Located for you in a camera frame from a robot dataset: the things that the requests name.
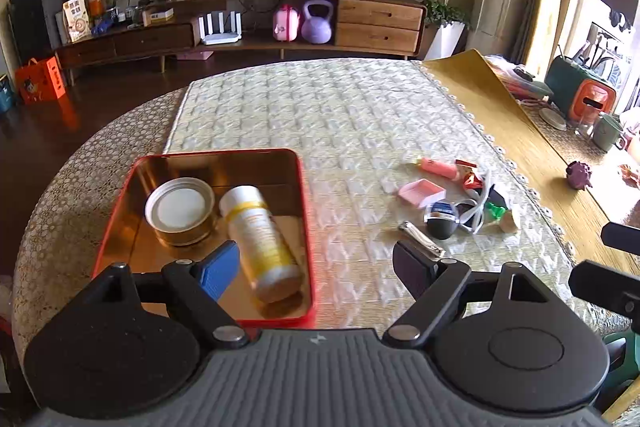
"yellow label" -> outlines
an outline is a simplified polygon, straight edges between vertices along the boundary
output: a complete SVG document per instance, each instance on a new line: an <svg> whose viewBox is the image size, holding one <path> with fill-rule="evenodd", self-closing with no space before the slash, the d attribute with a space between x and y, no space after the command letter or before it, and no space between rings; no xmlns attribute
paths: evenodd
<svg viewBox="0 0 640 427"><path fill-rule="evenodd" d="M295 265L296 261L269 211L263 205L251 205L236 212L236 219L229 224L229 228L231 238L240 249L242 270L254 285L269 270Z"/></svg>
<svg viewBox="0 0 640 427"><path fill-rule="evenodd" d="M262 203L261 201L247 201L246 203L236 204L231 211L226 214L226 222L231 223L231 221L236 217L240 212L244 210L250 210L251 208L267 208L267 205Z"/></svg>

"glass jar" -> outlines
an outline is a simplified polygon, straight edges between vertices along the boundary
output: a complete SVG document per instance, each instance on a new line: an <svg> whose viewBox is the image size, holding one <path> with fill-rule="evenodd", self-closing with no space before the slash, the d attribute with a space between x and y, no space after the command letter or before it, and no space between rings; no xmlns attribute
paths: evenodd
<svg viewBox="0 0 640 427"><path fill-rule="evenodd" d="M574 132L577 136L584 139L590 139L591 134L593 133L593 125L600 115L602 104L595 100L591 100L590 98L584 98L582 102L584 103L584 108L582 110L582 115L580 115L580 121L575 127Z"/></svg>

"wooden drawer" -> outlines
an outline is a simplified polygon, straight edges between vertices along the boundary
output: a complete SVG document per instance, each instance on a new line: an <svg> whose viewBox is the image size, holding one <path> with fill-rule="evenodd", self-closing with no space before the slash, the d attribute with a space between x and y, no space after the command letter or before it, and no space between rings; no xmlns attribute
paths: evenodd
<svg viewBox="0 0 640 427"><path fill-rule="evenodd" d="M103 62L115 58L116 50L111 38L97 38L77 42L57 50L60 67L74 68L84 64Z"/></svg>
<svg viewBox="0 0 640 427"><path fill-rule="evenodd" d="M413 54L418 45L419 32L400 28L385 28L364 24L338 22L335 25L335 45L372 48Z"/></svg>
<svg viewBox="0 0 640 427"><path fill-rule="evenodd" d="M420 31L422 8L386 2L339 0L338 22Z"/></svg>
<svg viewBox="0 0 640 427"><path fill-rule="evenodd" d="M193 43L193 29L190 24L167 24L156 28L145 28L124 32L114 36L116 54L155 54L164 50L190 48Z"/></svg>

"white bottle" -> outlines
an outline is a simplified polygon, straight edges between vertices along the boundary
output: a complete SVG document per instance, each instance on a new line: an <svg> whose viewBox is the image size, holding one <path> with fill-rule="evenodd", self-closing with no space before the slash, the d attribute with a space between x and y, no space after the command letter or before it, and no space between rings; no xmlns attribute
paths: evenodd
<svg viewBox="0 0 640 427"><path fill-rule="evenodd" d="M232 188L220 200L229 237L240 249L240 264L255 295L265 303L280 301L300 289L303 275L271 213L251 185Z"/></svg>

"toaster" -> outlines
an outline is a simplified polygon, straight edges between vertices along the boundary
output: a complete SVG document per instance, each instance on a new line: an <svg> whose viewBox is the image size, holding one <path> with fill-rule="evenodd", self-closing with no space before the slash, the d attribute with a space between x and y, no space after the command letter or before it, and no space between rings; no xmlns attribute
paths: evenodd
<svg viewBox="0 0 640 427"><path fill-rule="evenodd" d="M565 118L579 121L590 98L602 104L603 112L611 112L616 103L616 90L591 70L570 58L556 57L546 73L545 84L554 92L554 102Z"/></svg>

